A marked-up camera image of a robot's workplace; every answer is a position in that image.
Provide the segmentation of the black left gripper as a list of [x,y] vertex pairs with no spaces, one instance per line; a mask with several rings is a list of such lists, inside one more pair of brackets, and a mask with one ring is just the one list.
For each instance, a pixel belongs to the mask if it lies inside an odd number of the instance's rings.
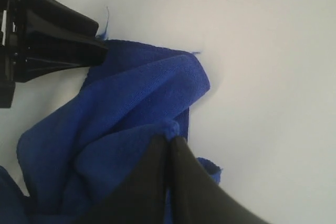
[[[81,42],[37,35],[23,42],[28,11],[89,39]],[[17,83],[101,65],[108,48],[97,40],[98,28],[95,20],[56,0],[1,0],[1,108],[12,106]]]

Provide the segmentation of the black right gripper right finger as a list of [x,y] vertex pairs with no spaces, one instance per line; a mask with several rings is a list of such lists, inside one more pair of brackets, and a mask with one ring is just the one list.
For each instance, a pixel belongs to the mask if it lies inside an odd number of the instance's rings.
[[178,136],[170,141],[167,157],[173,223],[266,223],[215,183],[185,138]]

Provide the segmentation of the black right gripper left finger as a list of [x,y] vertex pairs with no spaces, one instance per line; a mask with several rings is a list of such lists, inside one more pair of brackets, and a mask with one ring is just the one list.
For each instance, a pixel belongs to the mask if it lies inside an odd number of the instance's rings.
[[152,137],[128,177],[79,223],[163,223],[166,198],[165,165],[168,142]]

